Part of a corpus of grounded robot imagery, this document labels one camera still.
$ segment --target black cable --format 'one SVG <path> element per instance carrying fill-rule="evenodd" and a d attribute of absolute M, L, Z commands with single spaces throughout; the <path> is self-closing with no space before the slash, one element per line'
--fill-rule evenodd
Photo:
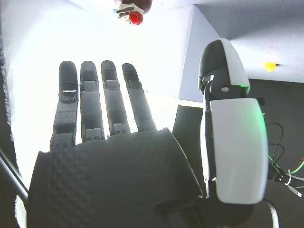
<path fill-rule="evenodd" d="M 282 132 L 279 141 L 277 142 L 277 144 L 274 144 L 274 145 L 275 145 L 275 149 L 274 149 L 274 152 L 273 152 L 273 154 L 272 154 L 272 164 L 275 165 L 276 162 L 278 161 L 278 159 L 277 159 L 276 161 L 274 161 L 274 156 L 276 155 L 276 150 L 277 150 L 277 148 L 278 148 L 278 146 L 279 146 L 279 144 L 280 144 L 280 142 L 281 142 L 281 140 L 282 140 L 282 138 L 283 138 L 283 136 L 284 136 L 284 127 L 283 127 L 281 124 L 279 124 L 279 123 L 270 123 L 270 124 L 266 124 L 266 127 L 271 126 L 271 125 L 279 126 L 279 127 L 281 128 L 281 132 Z M 285 148 L 283 147 L 283 153 L 282 153 L 282 155 L 279 157 L 279 159 L 283 156 L 284 152 L 285 152 Z"/>
<path fill-rule="evenodd" d="M 275 143 L 268 143 L 268 145 L 276 146 L 276 148 L 277 148 L 278 146 L 280 146 L 280 147 L 283 149 L 283 152 L 281 153 L 281 155 L 280 155 L 276 160 L 275 160 L 274 157 L 272 157 L 272 164 L 273 164 L 274 166 L 276 166 L 276 163 L 278 162 L 278 160 L 280 160 L 281 157 L 282 157 L 282 156 L 284 155 L 284 153 L 285 153 L 285 147 L 282 146 L 281 144 L 275 144 Z"/>

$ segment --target zip tie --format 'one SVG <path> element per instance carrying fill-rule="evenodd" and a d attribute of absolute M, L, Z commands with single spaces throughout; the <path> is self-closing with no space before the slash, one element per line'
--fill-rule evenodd
<path fill-rule="evenodd" d="M 290 184 L 290 182 L 291 182 L 291 173 L 290 173 L 290 169 L 288 170 L 288 174 L 289 174 L 289 181 L 288 181 L 288 183 L 285 183 L 285 185 L 289 185 Z"/>

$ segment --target black bar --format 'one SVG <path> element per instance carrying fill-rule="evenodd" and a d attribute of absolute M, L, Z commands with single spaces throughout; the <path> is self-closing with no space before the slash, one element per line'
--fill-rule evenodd
<path fill-rule="evenodd" d="M 75 146 L 78 106 L 78 80 L 74 63 L 64 61 L 59 67 L 59 102 L 50 150 Z"/>
<path fill-rule="evenodd" d="M 116 68 L 113 62 L 101 63 L 101 74 L 104 86 L 105 104 L 108 114 L 110 135 L 130 132 L 127 115 L 124 108 L 120 85 L 117 80 Z"/>
<path fill-rule="evenodd" d="M 80 110 L 82 142 L 104 140 L 98 76 L 95 64 L 90 61 L 81 65 Z"/>
<path fill-rule="evenodd" d="M 0 168 L 5 173 L 10 184 L 15 188 L 20 199 L 24 203 L 25 209 L 27 208 L 28 189 L 25 187 L 22 177 L 18 170 L 13 166 L 9 159 L 5 156 L 4 152 L 0 149 Z"/>
<path fill-rule="evenodd" d="M 123 64 L 123 76 L 127 85 L 137 130 L 139 132 L 156 130 L 142 84 L 138 80 L 137 72 L 132 64 Z"/>

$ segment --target red object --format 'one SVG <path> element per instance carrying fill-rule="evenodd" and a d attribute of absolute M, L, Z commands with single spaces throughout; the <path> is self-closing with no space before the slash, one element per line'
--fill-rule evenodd
<path fill-rule="evenodd" d="M 130 21 L 135 25 L 140 25 L 143 21 L 143 16 L 139 12 L 130 12 L 129 18 L 130 18 Z"/>

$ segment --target white plastic panel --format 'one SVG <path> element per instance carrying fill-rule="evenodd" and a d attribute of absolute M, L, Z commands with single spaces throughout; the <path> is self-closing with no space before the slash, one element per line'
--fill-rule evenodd
<path fill-rule="evenodd" d="M 266 127 L 254 98 L 211 101 L 218 198 L 254 204 L 263 199 L 268 172 Z"/>
<path fill-rule="evenodd" d="M 233 86 L 239 85 L 242 87 L 248 87 L 249 92 L 250 83 L 237 51 L 234 49 L 229 40 L 220 38 L 220 41 L 223 44 L 224 51 L 226 54 L 230 83 Z"/>

